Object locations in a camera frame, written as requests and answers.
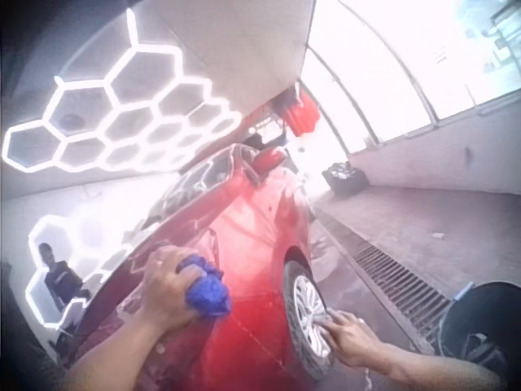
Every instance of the hand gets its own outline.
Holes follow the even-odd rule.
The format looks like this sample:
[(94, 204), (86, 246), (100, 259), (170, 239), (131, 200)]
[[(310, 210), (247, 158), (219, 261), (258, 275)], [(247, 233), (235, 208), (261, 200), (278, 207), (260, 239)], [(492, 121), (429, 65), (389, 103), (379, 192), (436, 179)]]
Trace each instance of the hand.
[(343, 311), (328, 310), (331, 319), (316, 319), (322, 337), (331, 351), (349, 367), (376, 368), (383, 352), (383, 343), (362, 320)]
[(164, 246), (149, 256), (141, 316), (161, 335), (180, 330), (199, 317), (199, 312), (185, 302), (185, 293), (204, 271), (189, 265), (176, 273), (179, 263), (194, 253), (190, 248)]

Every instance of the black bucket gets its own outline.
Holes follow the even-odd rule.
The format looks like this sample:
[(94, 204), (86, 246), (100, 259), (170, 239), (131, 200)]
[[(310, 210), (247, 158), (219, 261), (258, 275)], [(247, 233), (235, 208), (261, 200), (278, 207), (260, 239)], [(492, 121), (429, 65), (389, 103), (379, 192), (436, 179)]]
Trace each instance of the black bucket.
[(472, 288), (442, 319), (438, 349), (513, 380), (521, 370), (521, 287), (492, 282)]

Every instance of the window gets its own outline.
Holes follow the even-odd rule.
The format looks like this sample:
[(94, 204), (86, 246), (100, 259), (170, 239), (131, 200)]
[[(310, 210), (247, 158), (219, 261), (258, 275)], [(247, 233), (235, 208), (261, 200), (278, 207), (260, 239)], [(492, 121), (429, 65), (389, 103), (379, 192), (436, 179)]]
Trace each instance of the window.
[[(338, 75), (381, 140), (430, 124), (422, 101), (395, 57), (338, 0), (317, 0), (309, 45)], [(325, 107), (322, 97), (317, 99)]]
[(223, 183), (232, 170), (231, 148), (196, 165), (180, 178), (177, 185), (164, 196), (164, 214), (172, 214), (180, 208)]
[(331, 118), (349, 152), (366, 149), (364, 139), (369, 137), (366, 126), (333, 77), (311, 51), (306, 51), (302, 81)]
[(521, 88), (515, 54), (521, 47), (516, 43), (521, 39), (519, 4), (340, 1), (366, 19), (404, 60), (440, 118)]
[(255, 156), (257, 155), (258, 151), (256, 151), (253, 148), (245, 147), (242, 145), (241, 147), (241, 157), (243, 160), (248, 164), (249, 166), (253, 165), (253, 160), (255, 159)]

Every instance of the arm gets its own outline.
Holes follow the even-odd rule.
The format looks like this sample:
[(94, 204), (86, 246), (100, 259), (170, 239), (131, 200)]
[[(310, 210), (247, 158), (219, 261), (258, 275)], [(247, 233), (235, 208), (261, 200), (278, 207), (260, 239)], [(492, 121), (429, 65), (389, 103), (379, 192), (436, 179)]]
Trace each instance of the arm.
[(186, 290), (203, 275), (197, 266), (179, 274), (177, 265), (192, 250), (168, 246), (152, 253), (144, 279), (142, 308), (113, 336), (83, 356), (68, 373), (63, 389), (126, 391), (155, 343), (167, 331), (180, 330), (198, 317), (185, 303)]
[(64, 305), (59, 297), (55, 294), (55, 290), (53, 289), (52, 283), (50, 282), (49, 275), (47, 275), (44, 279), (44, 282), (49, 290), (50, 297), (52, 297), (53, 302), (56, 305), (56, 308), (59, 312), (63, 311)]
[(331, 319), (316, 320), (335, 356), (350, 367), (367, 367), (391, 379), (431, 391), (491, 391), (500, 379), (471, 362), (426, 356), (384, 344), (353, 314), (329, 310)]
[(59, 297), (56, 296), (56, 294), (51, 291), (49, 289), (49, 293), (50, 293), (50, 296), (52, 297), (52, 300), (55, 302), (56, 304), (56, 308), (58, 309), (59, 312), (62, 312), (63, 311), (63, 308), (65, 307), (65, 305), (63, 305), (63, 302), (59, 299)]

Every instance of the floor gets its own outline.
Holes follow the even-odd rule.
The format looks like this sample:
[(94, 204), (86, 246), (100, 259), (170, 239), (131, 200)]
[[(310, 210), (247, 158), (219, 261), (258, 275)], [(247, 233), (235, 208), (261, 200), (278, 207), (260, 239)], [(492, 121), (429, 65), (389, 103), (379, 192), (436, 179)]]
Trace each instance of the floor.
[[(403, 349), (413, 350), (408, 337), (358, 277), (330, 241), (325, 228), (318, 222), (311, 226), (311, 237), (313, 277), (321, 289), (326, 304), (363, 318), (381, 340)], [(405, 389), (376, 373), (371, 372), (370, 378), (374, 391)], [(317, 391), (363, 390), (366, 389), (365, 386), (366, 378), (362, 370), (353, 370), (336, 362), (327, 378), (317, 384), (315, 389)]]
[(521, 196), (369, 187), (316, 207), (447, 297), (470, 281), (521, 283)]

